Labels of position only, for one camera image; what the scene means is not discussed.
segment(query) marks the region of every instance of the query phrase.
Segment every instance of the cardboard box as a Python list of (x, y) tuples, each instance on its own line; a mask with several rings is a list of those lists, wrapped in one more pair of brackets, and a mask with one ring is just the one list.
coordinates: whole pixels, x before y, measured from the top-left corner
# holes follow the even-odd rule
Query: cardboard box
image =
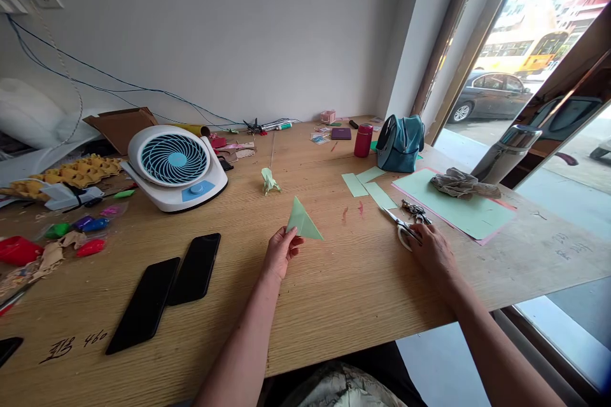
[(147, 107), (108, 111), (99, 116), (87, 116), (83, 121), (98, 129), (122, 156), (127, 154), (127, 146), (134, 135), (158, 124)]

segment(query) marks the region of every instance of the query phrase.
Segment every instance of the red thermos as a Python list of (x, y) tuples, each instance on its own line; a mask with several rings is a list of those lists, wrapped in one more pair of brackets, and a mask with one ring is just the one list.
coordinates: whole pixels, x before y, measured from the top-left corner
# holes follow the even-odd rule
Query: red thermos
[(371, 124), (361, 124), (356, 133), (355, 156), (367, 157), (371, 146), (371, 137), (374, 134), (374, 127)]

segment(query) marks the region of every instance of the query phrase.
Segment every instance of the black smartphone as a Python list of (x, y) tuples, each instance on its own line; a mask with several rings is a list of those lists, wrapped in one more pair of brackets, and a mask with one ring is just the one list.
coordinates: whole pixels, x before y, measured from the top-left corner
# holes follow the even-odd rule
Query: black smartphone
[(191, 302), (206, 295), (220, 241), (219, 233), (195, 237), (191, 241), (167, 301), (168, 305)]
[(0, 367), (17, 351), (24, 340), (21, 337), (9, 337), (0, 340)]
[(179, 264), (180, 258), (172, 258), (146, 268), (108, 344), (107, 355), (153, 338)]

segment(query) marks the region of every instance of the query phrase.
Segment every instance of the wood grain surface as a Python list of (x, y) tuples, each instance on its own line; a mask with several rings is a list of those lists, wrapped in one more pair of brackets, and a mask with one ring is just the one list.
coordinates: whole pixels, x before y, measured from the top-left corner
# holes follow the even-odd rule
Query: wood grain surface
[[(325, 240), (307, 240), (291, 262), (274, 318), (268, 375), (451, 322), (452, 313), (398, 242), (395, 225), (371, 197), (353, 198), (342, 180), (344, 173), (373, 167), (376, 156), (353, 156), (356, 131), (331, 152), (335, 141), (310, 141), (314, 128), (303, 123), (256, 136), (256, 155), (235, 163), (227, 189), (198, 209), (168, 215), (141, 191), (129, 198), (103, 252), (81, 259), (69, 252), (58, 270), (0, 317), (0, 338), (25, 339), (0, 368), (0, 404), (156, 406), (193, 397), (246, 302), (269, 237), (288, 222), (294, 196)], [(234, 139), (252, 141), (245, 134)], [(429, 146), (422, 155), (419, 169), (461, 167)], [(281, 193), (263, 195), (263, 167), (271, 167)], [(391, 182), (400, 176), (387, 172), (375, 179), (397, 203), (403, 195)], [(130, 183), (123, 176), (112, 182)], [(517, 216), (484, 247), (431, 216), (488, 309), (611, 275), (609, 244), (513, 191), (503, 189), (503, 199), (517, 207)], [(45, 214), (41, 207), (13, 204), (0, 210), (0, 235), (33, 238), (48, 223), (75, 221), (84, 213), (36, 220)], [(207, 296), (166, 308), (152, 340), (105, 356), (146, 266), (183, 256), (191, 239), (213, 232), (222, 239)], [(62, 340), (71, 341), (71, 348), (42, 362)]]

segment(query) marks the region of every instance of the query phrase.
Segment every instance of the yellow bus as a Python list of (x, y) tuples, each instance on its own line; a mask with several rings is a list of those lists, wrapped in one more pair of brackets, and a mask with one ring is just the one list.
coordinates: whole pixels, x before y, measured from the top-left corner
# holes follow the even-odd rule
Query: yellow bus
[(539, 74), (568, 38), (566, 31), (536, 33), (507, 31), (490, 34), (474, 70), (498, 71), (522, 77)]

